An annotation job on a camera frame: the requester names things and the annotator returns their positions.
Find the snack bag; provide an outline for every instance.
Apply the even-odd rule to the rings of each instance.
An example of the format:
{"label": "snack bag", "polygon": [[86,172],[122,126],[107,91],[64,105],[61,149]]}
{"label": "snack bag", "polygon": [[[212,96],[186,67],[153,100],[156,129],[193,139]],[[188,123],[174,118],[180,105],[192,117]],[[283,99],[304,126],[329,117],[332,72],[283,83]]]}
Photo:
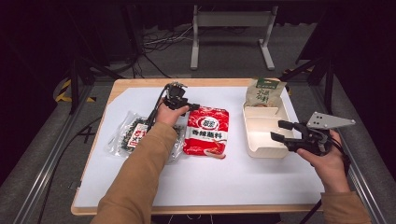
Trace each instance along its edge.
{"label": "snack bag", "polygon": [[247,87],[245,106],[278,107],[286,84],[277,78],[252,79]]}
{"label": "snack bag", "polygon": [[229,113],[225,109],[201,106],[190,112],[183,151],[188,155],[224,159]]}

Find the red snack bag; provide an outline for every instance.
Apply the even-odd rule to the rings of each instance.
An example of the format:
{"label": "red snack bag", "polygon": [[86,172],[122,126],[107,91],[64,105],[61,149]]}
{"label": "red snack bag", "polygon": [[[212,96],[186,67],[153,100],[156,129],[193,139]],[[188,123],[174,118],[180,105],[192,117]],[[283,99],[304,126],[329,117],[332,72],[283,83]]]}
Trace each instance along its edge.
{"label": "red snack bag", "polygon": [[224,159],[229,113],[225,109],[201,106],[190,112],[183,151],[188,155]]}

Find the clear plastic bag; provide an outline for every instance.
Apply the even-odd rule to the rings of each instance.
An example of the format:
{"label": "clear plastic bag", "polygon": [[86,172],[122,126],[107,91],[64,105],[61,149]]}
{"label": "clear plastic bag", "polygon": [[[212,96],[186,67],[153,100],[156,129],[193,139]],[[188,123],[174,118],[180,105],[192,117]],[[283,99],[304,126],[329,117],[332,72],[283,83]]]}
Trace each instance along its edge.
{"label": "clear plastic bag", "polygon": [[[139,141],[146,135],[147,120],[146,117],[128,111],[125,120],[107,143],[106,151],[114,156],[128,158],[134,152]],[[183,151],[186,125],[177,123],[174,129],[177,132],[177,140],[169,155],[168,163],[175,161]]]}

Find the human arm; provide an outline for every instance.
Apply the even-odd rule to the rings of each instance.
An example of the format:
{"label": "human arm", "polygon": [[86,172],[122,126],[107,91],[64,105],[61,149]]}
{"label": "human arm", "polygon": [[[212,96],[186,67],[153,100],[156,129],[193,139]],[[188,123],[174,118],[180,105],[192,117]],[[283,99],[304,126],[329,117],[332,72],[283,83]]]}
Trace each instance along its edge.
{"label": "human arm", "polygon": [[[330,134],[341,143],[338,133],[331,130]],[[325,192],[321,193],[321,199],[326,223],[371,223],[361,199],[355,191],[350,190],[342,153],[336,147],[332,147],[330,152],[322,157],[301,148],[297,153],[315,167],[322,181]]]}
{"label": "human arm", "polygon": [[159,176],[177,138],[172,126],[188,109],[187,106],[178,110],[164,104],[159,106],[154,126],[124,162],[99,202],[93,224],[150,223]]}

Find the gray floor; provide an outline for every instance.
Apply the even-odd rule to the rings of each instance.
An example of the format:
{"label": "gray floor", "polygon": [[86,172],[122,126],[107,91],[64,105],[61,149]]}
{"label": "gray floor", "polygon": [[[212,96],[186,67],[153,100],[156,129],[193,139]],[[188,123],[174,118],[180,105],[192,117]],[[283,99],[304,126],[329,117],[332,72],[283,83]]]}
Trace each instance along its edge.
{"label": "gray floor", "polygon": [[[224,30],[208,30],[200,37],[199,68],[190,70],[191,41],[184,40],[163,51],[154,51],[148,57],[171,77],[279,77],[287,68],[293,68],[296,58],[301,52],[307,38],[315,25],[275,27],[270,39],[269,50],[273,57],[276,70],[268,71],[262,57],[257,40],[262,37],[263,30],[249,28],[242,34],[234,34]],[[163,77],[162,74],[144,57],[139,58],[141,75],[145,78]],[[132,77],[132,70],[122,73]],[[317,93],[319,88],[308,87],[304,76],[290,82],[291,101],[299,120],[308,120],[314,111],[322,111],[321,99]],[[105,77],[98,81],[89,92],[96,97],[94,103],[84,103],[76,115],[76,121],[70,128],[67,141],[90,121],[102,116],[107,97],[111,91],[112,82]],[[20,162],[0,188],[0,223],[12,223],[39,174],[48,155],[57,144],[56,140],[62,132],[64,124],[70,119],[68,112],[70,103],[60,102],[49,117],[46,124],[37,134],[35,140],[26,150]],[[392,196],[396,185],[379,157],[370,135],[367,133],[359,114],[347,99],[337,79],[334,81],[332,109],[335,116],[353,118],[357,124],[351,128],[340,130],[345,143],[350,150],[360,179],[351,178],[353,188],[359,184],[366,185],[370,192],[363,191],[362,197],[372,194],[374,200],[368,197],[369,208],[380,208],[374,213],[376,223],[396,223],[396,198]],[[96,132],[99,122],[92,125]],[[74,181],[79,181],[85,162],[91,150],[93,137],[85,143],[85,136],[79,136],[67,147],[53,179],[41,223],[89,223],[92,217],[76,217],[70,213],[75,191],[69,188]],[[34,206],[28,223],[37,223],[44,193]],[[285,223],[298,223],[305,213],[281,214]],[[316,213],[308,223],[323,223],[322,214]]]}

